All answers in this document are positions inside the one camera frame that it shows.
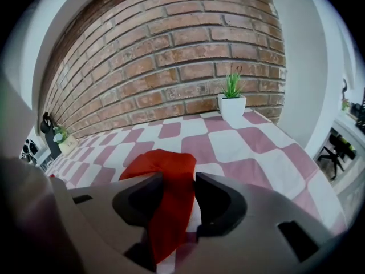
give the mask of potted plant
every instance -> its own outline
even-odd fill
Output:
[[[234,73],[227,73],[226,88],[222,88],[223,94],[218,95],[218,106],[224,121],[235,120],[244,114],[246,98],[241,95],[241,89],[237,88],[240,73],[238,68]]]
[[[53,130],[55,131],[53,141],[58,144],[63,155],[68,155],[78,145],[78,141],[60,125],[55,126]]]
[[[343,111],[348,111],[348,109],[351,107],[350,102],[348,101],[347,98],[342,100],[342,110]]]

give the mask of chair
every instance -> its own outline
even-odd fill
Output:
[[[339,166],[340,169],[344,171],[338,158],[343,159],[347,155],[350,159],[354,159],[356,157],[356,151],[351,150],[350,149],[351,144],[342,141],[341,136],[336,137],[333,134],[331,134],[330,143],[334,146],[334,150],[336,153],[333,153],[327,147],[324,146],[322,148],[322,151],[323,149],[325,149],[329,155],[320,155],[318,161],[320,161],[322,158],[332,160],[334,165],[335,175],[331,178],[331,180],[335,180],[335,178],[337,177],[337,166]]]

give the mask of white pot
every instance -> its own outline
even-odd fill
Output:
[[[219,94],[218,106],[224,121],[235,120],[244,114],[246,98],[241,94],[239,98],[225,98],[224,94]]]
[[[62,143],[58,144],[59,149],[61,150],[64,156],[68,155],[74,148],[78,145],[78,141],[70,135],[66,138],[66,140]]]

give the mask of checkered tablecloth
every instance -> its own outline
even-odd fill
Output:
[[[116,182],[138,155],[158,148],[192,154],[196,171],[280,192],[334,234],[346,229],[340,202],[315,162],[291,137],[251,109],[234,123],[209,112],[91,135],[81,139],[69,156],[58,157],[46,174],[63,179],[68,188]],[[188,255],[200,223],[195,202],[186,244],[161,262],[157,273],[171,273]]]

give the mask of red cloth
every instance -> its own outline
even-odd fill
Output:
[[[196,159],[161,149],[139,155],[119,180],[162,172],[164,195],[148,225],[148,235],[155,263],[168,257],[184,243],[195,197],[193,181]]]

